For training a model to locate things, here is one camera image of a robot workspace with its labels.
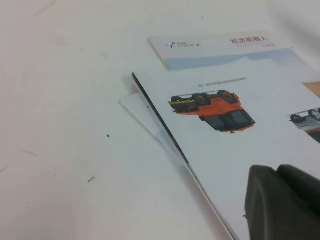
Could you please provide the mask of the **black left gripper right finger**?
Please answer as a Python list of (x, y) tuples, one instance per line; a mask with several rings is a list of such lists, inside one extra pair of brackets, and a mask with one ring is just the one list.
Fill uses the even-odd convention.
[(318, 178), (288, 164), (280, 165), (276, 172), (314, 213), (320, 214), (320, 180)]

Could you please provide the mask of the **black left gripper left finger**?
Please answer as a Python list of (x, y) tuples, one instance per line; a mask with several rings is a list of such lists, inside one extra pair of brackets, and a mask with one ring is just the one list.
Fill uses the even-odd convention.
[(252, 240), (318, 240), (320, 215), (268, 166), (249, 169), (245, 217)]

